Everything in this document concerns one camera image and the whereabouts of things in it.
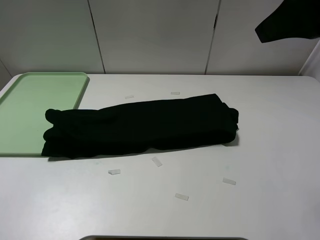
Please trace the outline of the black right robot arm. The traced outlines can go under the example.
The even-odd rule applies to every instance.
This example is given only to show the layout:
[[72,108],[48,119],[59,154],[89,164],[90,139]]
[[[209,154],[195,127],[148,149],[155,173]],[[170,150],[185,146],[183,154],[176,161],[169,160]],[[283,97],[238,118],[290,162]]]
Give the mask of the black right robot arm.
[[284,0],[256,28],[261,43],[288,38],[317,39],[320,37],[320,1]]

